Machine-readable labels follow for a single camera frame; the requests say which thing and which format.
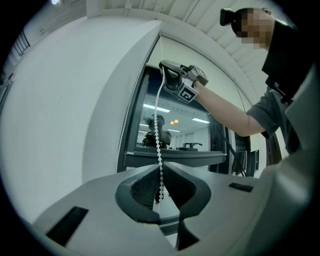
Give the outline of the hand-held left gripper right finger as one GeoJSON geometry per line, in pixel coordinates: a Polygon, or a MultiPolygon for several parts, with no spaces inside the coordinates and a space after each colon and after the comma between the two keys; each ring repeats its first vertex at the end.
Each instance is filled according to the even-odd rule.
{"type": "Polygon", "coordinates": [[[174,256],[253,256],[263,179],[164,164],[164,185],[180,211],[174,256]]]}

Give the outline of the person's right forearm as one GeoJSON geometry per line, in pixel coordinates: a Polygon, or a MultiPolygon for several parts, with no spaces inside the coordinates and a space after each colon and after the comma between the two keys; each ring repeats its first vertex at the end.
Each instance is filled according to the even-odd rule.
{"type": "Polygon", "coordinates": [[[241,137],[248,137],[266,130],[250,115],[206,88],[198,80],[193,83],[201,104],[219,123],[241,137]]]}

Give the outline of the black balcony railing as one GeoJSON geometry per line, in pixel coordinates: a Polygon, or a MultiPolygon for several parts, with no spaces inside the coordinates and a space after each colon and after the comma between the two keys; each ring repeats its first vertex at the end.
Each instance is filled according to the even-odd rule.
{"type": "Polygon", "coordinates": [[[17,53],[19,57],[21,57],[25,51],[31,47],[25,32],[22,30],[20,34],[17,36],[15,42],[13,43],[13,51],[17,53]]]}

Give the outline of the person's dark grey shirt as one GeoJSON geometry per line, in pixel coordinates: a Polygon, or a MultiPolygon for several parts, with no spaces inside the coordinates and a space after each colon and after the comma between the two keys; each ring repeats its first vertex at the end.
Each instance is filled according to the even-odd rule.
{"type": "Polygon", "coordinates": [[[296,88],[303,80],[305,71],[299,67],[299,62],[294,56],[295,51],[290,44],[297,36],[296,29],[280,21],[275,22],[272,40],[262,67],[262,71],[268,76],[265,81],[267,91],[260,101],[246,112],[262,126],[264,131],[261,134],[266,139],[270,139],[277,129],[281,129],[289,154],[298,151],[301,144],[285,115],[289,104],[282,102],[283,96],[274,89],[274,84],[277,83],[280,90],[287,93],[287,89],[296,88]]]}

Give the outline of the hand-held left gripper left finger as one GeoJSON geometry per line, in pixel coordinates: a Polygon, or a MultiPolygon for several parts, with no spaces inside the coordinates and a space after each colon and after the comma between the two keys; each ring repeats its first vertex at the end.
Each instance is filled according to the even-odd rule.
{"type": "Polygon", "coordinates": [[[80,207],[88,212],[64,247],[67,253],[80,256],[172,255],[175,249],[157,224],[134,221],[116,202],[118,185],[148,169],[149,165],[90,180],[52,204],[32,226],[46,234],[72,207],[80,207]]]}

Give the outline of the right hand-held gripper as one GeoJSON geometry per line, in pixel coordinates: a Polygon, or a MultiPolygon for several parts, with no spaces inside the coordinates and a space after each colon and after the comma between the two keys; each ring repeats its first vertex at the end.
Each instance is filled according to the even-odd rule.
{"type": "Polygon", "coordinates": [[[164,89],[167,92],[178,92],[177,98],[185,103],[190,103],[198,95],[195,82],[203,86],[208,83],[207,76],[196,65],[185,66],[174,61],[161,60],[159,68],[164,70],[164,89]]]}

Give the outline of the black window frame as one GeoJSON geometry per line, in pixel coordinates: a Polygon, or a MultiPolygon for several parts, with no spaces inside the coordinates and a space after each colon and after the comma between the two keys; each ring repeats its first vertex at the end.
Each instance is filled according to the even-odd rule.
{"type": "Polygon", "coordinates": [[[214,120],[197,102],[185,104],[161,88],[162,76],[158,64],[169,60],[185,65],[195,64],[206,73],[208,87],[242,110],[251,103],[238,85],[211,61],[191,48],[165,36],[153,43],[148,59],[138,76],[124,119],[124,129],[116,160],[116,171],[152,165],[157,162],[154,143],[147,119],[153,113],[162,116],[162,130],[169,133],[170,142],[161,151],[164,161],[198,170],[223,174],[244,171],[258,177],[266,166],[266,142],[261,135],[239,137],[214,120]],[[183,143],[202,143],[193,148],[183,143]]]}

